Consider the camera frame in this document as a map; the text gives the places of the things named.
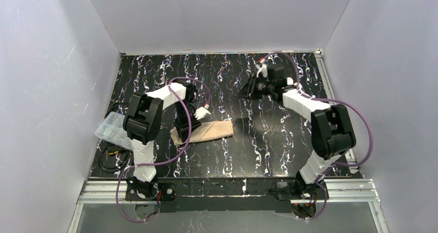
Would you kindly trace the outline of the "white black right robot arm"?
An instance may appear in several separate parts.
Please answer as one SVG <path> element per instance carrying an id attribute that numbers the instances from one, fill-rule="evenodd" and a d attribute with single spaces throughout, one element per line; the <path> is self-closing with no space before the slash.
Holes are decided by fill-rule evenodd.
<path id="1" fill-rule="evenodd" d="M 271 96 L 310 122 L 313 151 L 297 178 L 304 184 L 317 183 L 325 171 L 356 144 L 348 109 L 306 94 L 299 82 L 284 76 L 282 66 L 268 66 L 260 61 L 256 68 L 257 72 L 248 81 L 246 95 L 250 98 Z"/>

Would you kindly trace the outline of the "beige cloth napkin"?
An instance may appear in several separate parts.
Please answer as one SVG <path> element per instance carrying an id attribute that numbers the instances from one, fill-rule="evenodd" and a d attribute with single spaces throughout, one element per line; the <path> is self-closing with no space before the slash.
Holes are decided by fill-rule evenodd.
<path id="1" fill-rule="evenodd" d="M 233 135 L 231 120 L 203 122 L 192 131 L 189 143 L 208 142 Z"/>

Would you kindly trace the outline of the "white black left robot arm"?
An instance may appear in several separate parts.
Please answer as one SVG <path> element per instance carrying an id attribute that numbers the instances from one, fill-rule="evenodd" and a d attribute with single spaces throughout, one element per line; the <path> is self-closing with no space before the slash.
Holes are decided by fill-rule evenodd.
<path id="1" fill-rule="evenodd" d="M 132 96 L 122 124 L 134 154 L 134 173 L 128 182 L 149 184 L 157 173 L 157 166 L 177 160 L 191 143 L 233 136 L 232 120 L 201 121 L 210 111 L 208 104 L 199 108 L 193 106 L 198 97 L 196 82 L 196 79 L 176 77 L 158 90 L 145 94 L 137 92 Z M 183 148 L 170 160 L 156 163 L 154 140 L 161 130 L 163 110 L 172 105 L 177 116 L 170 136 L 176 146 Z"/>

